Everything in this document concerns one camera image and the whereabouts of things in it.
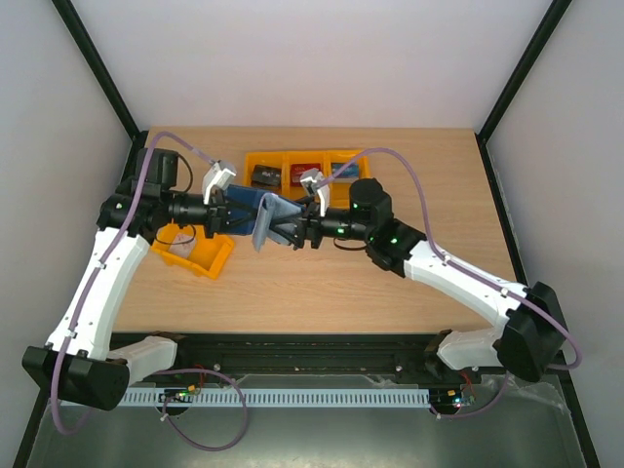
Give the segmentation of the red card stack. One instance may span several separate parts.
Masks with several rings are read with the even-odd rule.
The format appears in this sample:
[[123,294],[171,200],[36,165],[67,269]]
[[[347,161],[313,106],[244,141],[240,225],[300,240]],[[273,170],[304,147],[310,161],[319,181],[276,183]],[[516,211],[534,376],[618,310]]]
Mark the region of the red card stack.
[[300,163],[290,166],[290,187],[300,187],[302,175],[309,170],[321,170],[320,163]]

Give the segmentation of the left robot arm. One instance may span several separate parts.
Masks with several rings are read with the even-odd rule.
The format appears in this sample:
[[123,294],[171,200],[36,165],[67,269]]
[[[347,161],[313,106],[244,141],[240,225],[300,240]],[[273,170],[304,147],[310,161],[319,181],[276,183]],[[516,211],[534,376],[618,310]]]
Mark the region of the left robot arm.
[[23,368],[52,402],[112,410],[130,385],[175,363],[171,334],[118,350],[110,340],[129,284],[161,228],[174,222],[213,235],[225,227],[224,195],[235,167],[216,161],[201,193],[176,192],[178,158],[172,150],[139,151],[135,172],[100,208],[90,261],[67,311],[43,346],[24,352]]

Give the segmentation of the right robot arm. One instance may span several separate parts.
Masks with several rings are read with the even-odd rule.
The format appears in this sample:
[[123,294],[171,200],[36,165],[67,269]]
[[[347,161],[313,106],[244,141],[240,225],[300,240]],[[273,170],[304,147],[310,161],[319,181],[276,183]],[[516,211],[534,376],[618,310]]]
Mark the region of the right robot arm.
[[428,345],[427,374],[444,382],[467,368],[498,367],[537,382],[564,344],[555,292],[505,281],[443,251],[427,235],[395,218],[392,200],[374,178],[355,181],[346,210],[311,202],[299,205],[280,196],[261,197],[253,243],[268,239],[296,249],[316,249],[325,238],[361,241],[380,269],[427,285],[484,318],[478,331],[439,332]]

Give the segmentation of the yellow three-compartment bin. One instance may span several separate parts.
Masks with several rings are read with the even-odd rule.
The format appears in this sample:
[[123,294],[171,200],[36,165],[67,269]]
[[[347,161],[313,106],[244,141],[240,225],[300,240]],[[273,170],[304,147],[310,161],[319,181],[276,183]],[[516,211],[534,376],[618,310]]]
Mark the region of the yellow three-compartment bin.
[[[361,149],[277,150],[248,152],[245,156],[245,185],[268,190],[290,200],[299,200],[309,192],[305,184],[333,176]],[[348,208],[353,182],[371,178],[366,156],[345,169],[324,190],[331,208]]]

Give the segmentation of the blue leather card holder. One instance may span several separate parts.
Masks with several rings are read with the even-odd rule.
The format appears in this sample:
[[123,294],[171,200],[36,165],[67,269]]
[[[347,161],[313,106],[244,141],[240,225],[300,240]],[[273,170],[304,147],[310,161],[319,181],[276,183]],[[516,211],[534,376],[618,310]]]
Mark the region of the blue leather card holder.
[[266,241],[269,240],[267,233],[272,221],[295,221],[295,219],[287,218],[290,200],[273,192],[239,185],[230,185],[225,192],[256,192],[258,194],[258,207],[253,234],[235,235],[251,236],[253,247],[257,252],[259,252]]

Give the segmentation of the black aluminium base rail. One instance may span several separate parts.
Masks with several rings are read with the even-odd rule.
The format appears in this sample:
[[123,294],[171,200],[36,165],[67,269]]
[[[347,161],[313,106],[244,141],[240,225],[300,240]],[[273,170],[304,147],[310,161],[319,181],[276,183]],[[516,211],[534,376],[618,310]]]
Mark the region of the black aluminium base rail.
[[478,383],[481,373],[502,374],[473,365],[446,370],[434,361],[430,333],[416,334],[237,334],[191,333],[175,336],[176,369],[206,369],[230,376],[381,375],[400,384],[442,387]]

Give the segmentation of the card in small bin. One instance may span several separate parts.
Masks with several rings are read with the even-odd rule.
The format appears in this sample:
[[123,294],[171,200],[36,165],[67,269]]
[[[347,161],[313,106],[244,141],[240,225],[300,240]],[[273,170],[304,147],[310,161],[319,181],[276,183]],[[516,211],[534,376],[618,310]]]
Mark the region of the card in small bin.
[[178,232],[169,247],[169,253],[180,257],[189,258],[196,246],[196,237],[194,234],[188,235]]

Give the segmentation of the black card stack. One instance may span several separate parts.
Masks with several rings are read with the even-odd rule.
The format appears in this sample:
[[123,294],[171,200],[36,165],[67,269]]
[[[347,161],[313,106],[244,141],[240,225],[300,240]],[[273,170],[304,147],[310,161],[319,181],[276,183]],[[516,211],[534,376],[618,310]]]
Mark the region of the black card stack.
[[282,184],[282,170],[280,168],[255,165],[251,175],[251,186],[278,188]]

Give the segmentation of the blue card stack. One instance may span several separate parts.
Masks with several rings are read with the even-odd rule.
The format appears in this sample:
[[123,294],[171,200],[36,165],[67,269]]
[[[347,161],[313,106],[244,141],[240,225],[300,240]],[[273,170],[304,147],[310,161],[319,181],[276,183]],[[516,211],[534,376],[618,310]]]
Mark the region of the blue card stack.
[[332,162],[331,174],[335,178],[358,179],[360,177],[360,167],[357,163],[347,165],[346,163]]

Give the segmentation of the small yellow bin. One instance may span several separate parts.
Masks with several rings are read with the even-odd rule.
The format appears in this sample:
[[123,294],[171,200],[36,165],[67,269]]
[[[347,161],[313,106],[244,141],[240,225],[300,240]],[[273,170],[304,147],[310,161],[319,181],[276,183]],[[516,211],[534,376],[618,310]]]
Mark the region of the small yellow bin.
[[[180,258],[169,253],[170,244],[178,232],[194,234],[196,237],[196,246],[189,258]],[[234,241],[227,235],[220,234],[207,238],[202,227],[194,225],[180,227],[170,223],[157,232],[150,250],[159,255],[168,266],[177,266],[197,277],[216,280],[234,248]]]

